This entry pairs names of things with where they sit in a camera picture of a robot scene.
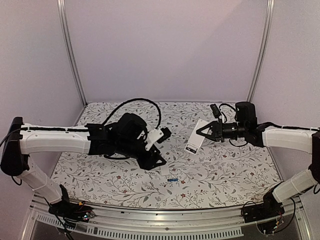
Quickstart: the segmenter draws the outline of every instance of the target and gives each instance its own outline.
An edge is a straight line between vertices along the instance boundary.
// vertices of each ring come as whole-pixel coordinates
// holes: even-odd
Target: patterned mat
[[[90,103],[78,124],[102,123],[118,104]],[[64,152],[52,179],[63,184],[74,199],[153,209],[200,209],[259,202],[270,187],[279,183],[266,148],[250,144],[234,147],[228,142],[205,140],[197,155],[184,151],[198,119],[214,120],[210,103],[161,102],[159,107],[161,126],[172,132],[168,140],[156,143],[167,160],[169,175],[162,176],[160,168],[142,170],[134,159],[108,160],[103,156]],[[227,106],[222,110],[232,122],[234,112]],[[116,122],[125,112],[141,116],[148,129],[157,125],[157,110],[147,102],[125,105],[110,122]]]

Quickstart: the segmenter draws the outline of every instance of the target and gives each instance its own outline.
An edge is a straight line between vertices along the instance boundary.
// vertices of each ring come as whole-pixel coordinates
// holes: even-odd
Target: black wire
[[[224,124],[225,124],[225,123],[228,121],[228,119],[227,119],[227,116],[224,114],[224,112],[221,111],[221,106],[227,106],[227,107],[231,108],[235,113],[237,113],[237,112],[236,112],[236,109],[235,109],[233,106],[231,106],[230,104],[228,104],[228,103],[221,103],[221,104],[219,105],[219,110],[220,110],[220,113],[224,116],[224,119],[225,119]]]
[[[292,222],[292,221],[294,220],[294,218],[295,218],[295,215],[296,215],[296,203],[295,203],[295,200],[294,200],[292,197],[290,197],[290,199],[291,199],[291,201],[293,202],[293,214],[292,214],[292,217],[291,217],[289,223],[288,223],[284,228],[281,228],[279,231],[276,230],[276,231],[274,232],[275,234],[280,233],[280,232],[282,232],[283,230],[285,230],[287,227],[289,227],[289,225],[291,224],[291,222]]]
[[[19,129],[16,129],[16,130],[13,130],[13,131],[9,132],[9,133],[2,139],[2,141],[0,142],[0,148],[1,148],[2,144],[4,144],[5,141],[10,137],[11,134],[16,133],[16,132],[21,131],[21,130],[27,130],[27,128],[26,128],[26,127],[23,127],[23,128],[19,128]]]
[[[14,176],[11,176],[12,180],[14,181],[15,184],[17,184],[18,186],[22,185],[22,180],[20,179],[20,183],[18,183],[15,179]]]
[[[221,104],[219,105],[219,109],[220,109],[221,106],[227,106],[227,107],[231,108],[233,111],[236,112],[236,109],[235,109],[233,106],[231,106],[230,104],[228,104],[228,103],[221,103]]]
[[[56,214],[56,211],[52,208],[51,204],[47,201],[47,199],[44,199],[46,201],[46,204],[48,204],[49,208],[51,209],[51,211],[53,212],[53,215],[56,217],[56,219],[60,222],[60,224],[63,226],[64,228],[64,234],[65,236],[69,239],[69,240],[74,240],[74,238],[70,235],[71,231],[69,231],[66,227],[66,225],[61,221],[61,219],[58,217],[58,215]]]
[[[133,98],[133,99],[130,99],[128,101],[124,101],[123,103],[121,103],[119,106],[117,106],[111,113],[110,115],[103,121],[102,125],[105,125],[109,119],[115,114],[116,111],[118,111],[122,106],[128,104],[128,103],[132,103],[132,102],[140,102],[140,101],[145,101],[145,102],[148,102],[152,105],[155,106],[155,108],[157,109],[158,111],[158,114],[159,114],[159,119],[158,119],[158,123],[156,125],[156,129],[160,126],[160,123],[161,123],[161,110],[159,108],[159,106],[154,102],[154,101],[151,101],[149,99],[146,99],[146,98]]]
[[[63,128],[63,127],[43,127],[43,126],[31,126],[25,127],[26,130],[37,131],[59,131],[59,132],[89,132],[89,129],[83,128]]]
[[[319,131],[320,130],[319,128],[307,128],[307,127],[300,127],[300,126],[280,126],[280,125],[274,124],[273,122],[270,122],[270,121],[258,124],[258,126],[260,126],[260,125],[270,125],[275,128],[278,128],[278,129],[310,130],[310,131]]]
[[[71,220],[63,217],[64,224],[68,225],[71,228],[76,228],[78,222],[82,222],[83,220]]]
[[[246,145],[248,144],[248,142],[246,141],[245,144],[243,144],[243,145],[234,145],[234,144],[231,142],[231,138],[229,138],[229,143],[230,143],[232,146],[237,147],[237,148],[244,147],[244,146],[246,146]]]
[[[130,157],[128,156],[123,156],[123,157],[113,157],[113,156],[108,156],[108,155],[103,155],[104,158],[110,159],[110,160],[126,160],[129,159]]]
[[[313,194],[318,194],[320,192],[320,188],[316,191],[317,185],[314,186],[313,188]]]
[[[245,209],[245,206],[246,206],[248,203],[254,203],[254,205],[257,205],[254,201],[247,201],[245,204],[243,204],[243,206],[242,206],[242,208],[241,208],[241,216],[242,216],[242,217],[245,217],[245,215],[244,215],[244,209]]]

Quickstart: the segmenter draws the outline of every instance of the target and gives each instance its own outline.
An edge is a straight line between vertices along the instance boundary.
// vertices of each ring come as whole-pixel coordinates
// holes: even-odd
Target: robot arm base
[[[84,205],[84,202],[69,202],[69,196],[66,188],[60,185],[62,191],[61,201],[50,204],[49,213],[63,217],[74,222],[89,222],[90,218],[95,216],[92,207]]]
[[[245,223],[260,221],[263,219],[276,217],[279,215],[279,213],[285,213],[282,203],[277,202],[273,196],[273,191],[276,187],[277,186],[270,189],[263,196],[263,203],[244,206],[241,209],[241,215],[243,216]]]

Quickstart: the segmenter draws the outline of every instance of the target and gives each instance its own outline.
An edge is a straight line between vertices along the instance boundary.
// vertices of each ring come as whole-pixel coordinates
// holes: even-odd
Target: white tag
[[[168,163],[166,163],[165,165],[160,166],[160,169],[161,169],[161,176],[169,175]]]
[[[195,128],[193,129],[191,136],[189,137],[189,140],[184,148],[184,150],[190,154],[196,155],[201,148],[202,143],[205,140],[204,136],[198,135],[197,130],[207,125],[209,122],[199,119],[198,122],[195,125]],[[203,130],[202,132],[204,134],[207,134],[209,131],[209,128]]]

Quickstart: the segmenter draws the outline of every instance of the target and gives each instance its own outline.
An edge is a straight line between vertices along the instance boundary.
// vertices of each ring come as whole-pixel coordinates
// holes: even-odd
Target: white wall
[[[320,2],[279,0],[253,103],[260,122],[320,126]],[[311,157],[273,149],[284,178],[307,168]],[[320,239],[319,195],[303,195],[314,239]]]
[[[10,0],[0,6],[0,139],[15,116],[38,125],[73,125],[82,106],[57,1]],[[38,154],[35,160],[49,174],[57,154]],[[0,239],[17,240],[33,193],[2,172],[0,193]]]
[[[267,0],[68,0],[89,102],[243,101]]]

